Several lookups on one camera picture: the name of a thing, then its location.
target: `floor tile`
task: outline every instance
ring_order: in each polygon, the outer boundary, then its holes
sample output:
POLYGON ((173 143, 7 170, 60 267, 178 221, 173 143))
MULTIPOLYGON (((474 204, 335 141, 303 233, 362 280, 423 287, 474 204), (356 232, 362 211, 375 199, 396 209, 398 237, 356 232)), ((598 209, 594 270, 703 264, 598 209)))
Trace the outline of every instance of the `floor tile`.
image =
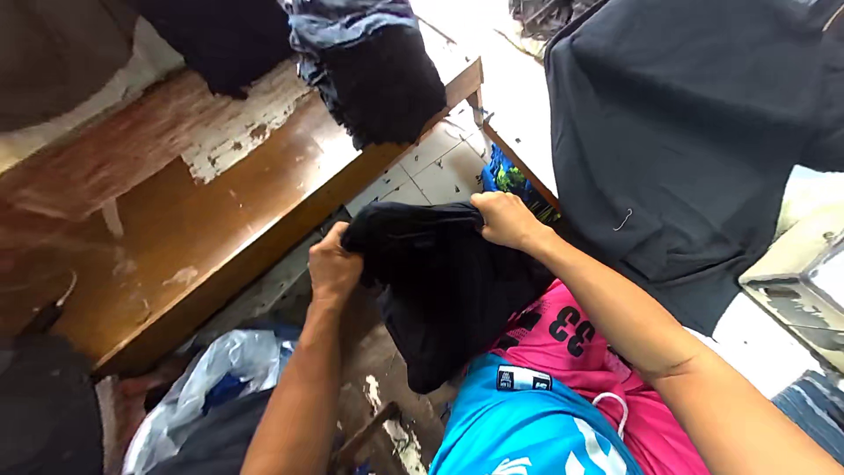
POLYGON ((492 153, 492 139, 484 134, 483 130, 477 130, 474 134, 469 135, 464 140, 472 150, 475 151, 484 161, 484 163, 490 163, 490 154, 492 153))
POLYGON ((413 180, 408 180, 401 186, 397 186, 381 201, 393 201, 406 205, 430 205, 430 201, 419 191, 413 180))
POLYGON ((401 166, 394 165, 379 177, 373 184, 355 196, 346 204, 346 210, 352 217, 358 214, 361 208, 371 201, 381 199, 392 192, 396 187, 406 183, 410 179, 407 172, 401 166))
POLYGON ((428 165, 414 177, 419 189, 434 205, 468 200, 479 193, 480 171, 484 161, 467 143, 461 142, 440 160, 428 165))
POLYGON ((460 129, 450 123, 440 122, 419 145, 408 150, 399 163, 412 177, 457 146, 461 140, 460 129))
POLYGON ((484 162, 490 162, 489 153, 492 140, 475 123, 474 111, 466 101, 457 104, 448 117, 443 119, 443 122, 451 125, 450 132, 456 133, 460 139, 468 142, 475 153, 484 159, 484 162))

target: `forearm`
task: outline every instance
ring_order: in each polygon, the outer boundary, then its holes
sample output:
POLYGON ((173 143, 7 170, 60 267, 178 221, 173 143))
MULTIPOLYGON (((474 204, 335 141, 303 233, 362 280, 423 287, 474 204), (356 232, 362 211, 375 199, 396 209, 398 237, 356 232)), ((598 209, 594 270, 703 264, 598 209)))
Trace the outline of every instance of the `forearm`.
POLYGON ((546 229, 528 239, 526 252, 565 283, 613 349, 653 385, 711 472, 841 472, 832 457, 659 302, 546 229))
POLYGON ((337 424, 341 303, 312 303, 241 473, 324 473, 337 424))
POLYGON ((645 378, 708 351, 662 305, 624 276, 543 227, 524 251, 565 283, 598 332, 645 378))

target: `folded clothes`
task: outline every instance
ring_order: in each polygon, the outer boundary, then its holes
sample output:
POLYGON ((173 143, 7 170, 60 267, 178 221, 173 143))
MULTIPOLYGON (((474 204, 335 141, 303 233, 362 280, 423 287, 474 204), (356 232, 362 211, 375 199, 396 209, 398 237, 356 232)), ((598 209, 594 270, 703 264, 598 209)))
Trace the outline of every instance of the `folded clothes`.
POLYGON ((414 142, 446 106, 406 0, 293 0, 290 45, 301 78, 320 91, 354 146, 414 142))

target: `number 33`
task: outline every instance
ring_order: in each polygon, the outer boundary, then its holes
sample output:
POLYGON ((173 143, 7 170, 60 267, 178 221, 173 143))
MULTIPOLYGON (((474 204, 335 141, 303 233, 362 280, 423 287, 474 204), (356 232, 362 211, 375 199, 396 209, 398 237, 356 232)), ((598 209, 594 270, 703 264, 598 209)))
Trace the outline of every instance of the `number 33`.
POLYGON ((581 344, 584 341, 592 341, 595 336, 595 327, 588 321, 580 321, 580 312, 574 307, 565 307, 558 314, 557 319, 551 322, 548 327, 548 332, 555 340, 559 342, 565 341, 569 337, 564 327, 572 324, 575 327, 575 334, 569 340, 566 348, 571 353, 571 356, 579 357, 583 354, 583 347, 581 344))

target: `plastic bag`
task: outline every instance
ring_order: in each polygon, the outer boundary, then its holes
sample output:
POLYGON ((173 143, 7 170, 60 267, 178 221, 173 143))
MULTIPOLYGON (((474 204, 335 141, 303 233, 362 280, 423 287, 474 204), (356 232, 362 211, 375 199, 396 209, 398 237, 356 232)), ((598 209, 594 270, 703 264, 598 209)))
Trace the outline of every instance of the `plastic bag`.
POLYGON ((233 330, 214 340, 143 420, 123 460, 123 474, 144 475, 174 456, 203 416, 206 395, 227 374, 246 383, 239 397, 274 387, 294 345, 270 330, 233 330))

